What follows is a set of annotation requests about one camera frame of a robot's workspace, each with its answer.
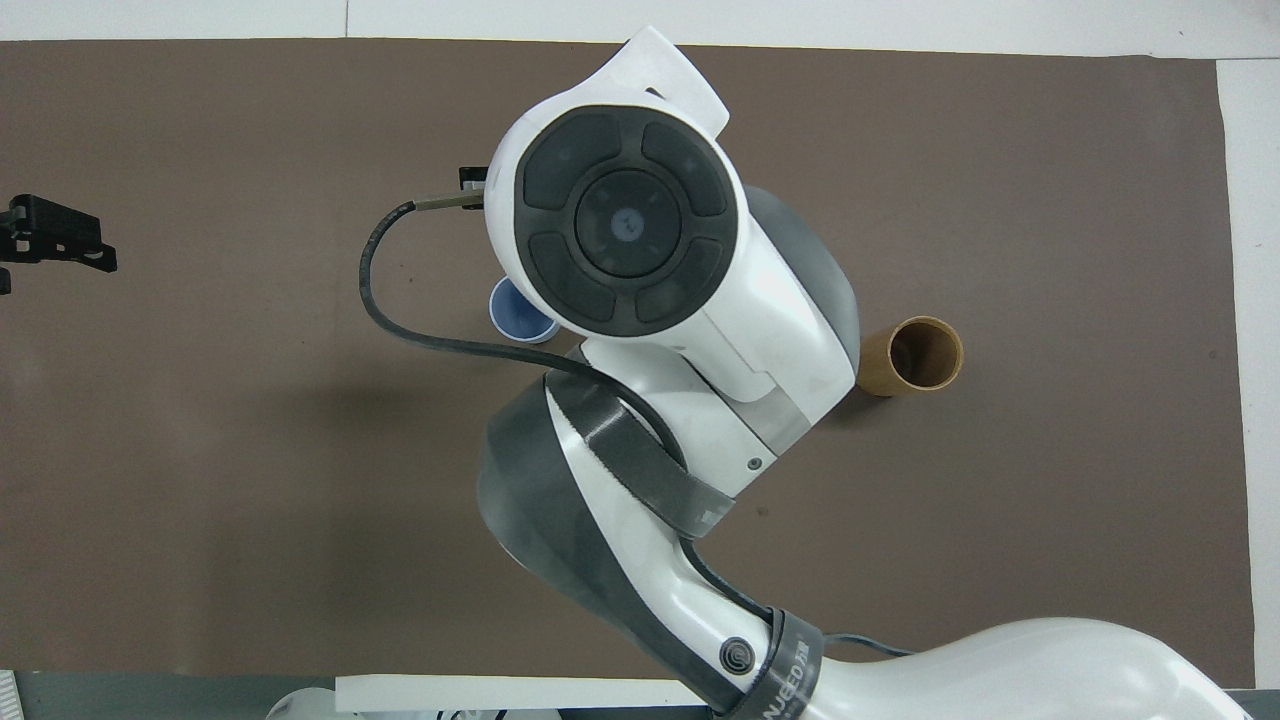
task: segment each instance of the gray band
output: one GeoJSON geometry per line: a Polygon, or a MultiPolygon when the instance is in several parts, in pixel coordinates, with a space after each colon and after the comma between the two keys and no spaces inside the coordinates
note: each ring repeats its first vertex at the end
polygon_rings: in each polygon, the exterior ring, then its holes
{"type": "Polygon", "coordinates": [[[773,638],[760,676],[727,720],[796,720],[809,705],[822,666],[822,630],[773,609],[773,638]]]}
{"type": "Polygon", "coordinates": [[[622,402],[598,383],[548,373],[547,388],[591,452],[627,491],[686,538],[700,538],[733,498],[677,465],[622,402]]]}

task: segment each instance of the brown mat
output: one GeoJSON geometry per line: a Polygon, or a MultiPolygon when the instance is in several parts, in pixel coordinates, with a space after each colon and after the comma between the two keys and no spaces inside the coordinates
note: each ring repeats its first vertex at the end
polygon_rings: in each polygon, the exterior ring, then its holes
{"type": "MultiPolygon", "coordinates": [[[[0,46],[0,184],[100,215],[120,258],[13,266],[0,299],[0,666],[662,676],[480,521],[484,423],[538,372],[399,343],[356,293],[384,211],[612,50],[0,46]]],[[[690,55],[864,328],[931,313],[968,354],[936,397],[851,397],[713,565],[828,630],[1102,618],[1252,685],[1213,64],[690,55]]],[[[481,217],[402,224],[388,310],[495,338],[481,217]]]]}

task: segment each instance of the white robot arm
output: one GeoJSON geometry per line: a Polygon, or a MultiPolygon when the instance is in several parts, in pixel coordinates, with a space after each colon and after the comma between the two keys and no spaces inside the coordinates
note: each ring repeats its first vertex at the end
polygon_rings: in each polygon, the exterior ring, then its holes
{"type": "Polygon", "coordinates": [[[485,222],[507,274],[588,338],[577,360],[648,404],[552,372],[492,420],[477,497],[511,556],[727,717],[1248,717],[1165,644],[1098,621],[824,659],[817,628],[700,564],[692,541],[852,388],[860,341],[822,242],[717,145],[727,119],[646,28],[493,158],[485,222]]]}

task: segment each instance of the brown cup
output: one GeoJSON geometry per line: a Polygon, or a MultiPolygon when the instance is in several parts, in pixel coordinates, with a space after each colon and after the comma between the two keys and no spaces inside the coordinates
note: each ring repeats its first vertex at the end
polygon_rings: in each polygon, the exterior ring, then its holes
{"type": "Polygon", "coordinates": [[[951,384],[964,364],[955,328],[918,315],[863,338],[858,387],[879,397],[933,392],[951,384]]]}

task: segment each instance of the round center button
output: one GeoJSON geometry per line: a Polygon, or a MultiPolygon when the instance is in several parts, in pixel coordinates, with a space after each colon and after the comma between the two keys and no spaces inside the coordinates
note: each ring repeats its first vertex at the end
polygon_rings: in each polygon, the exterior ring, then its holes
{"type": "Polygon", "coordinates": [[[676,251],[680,206],[658,178],[617,170],[586,188],[573,228],[593,265],[614,277],[639,278],[676,251]]]}

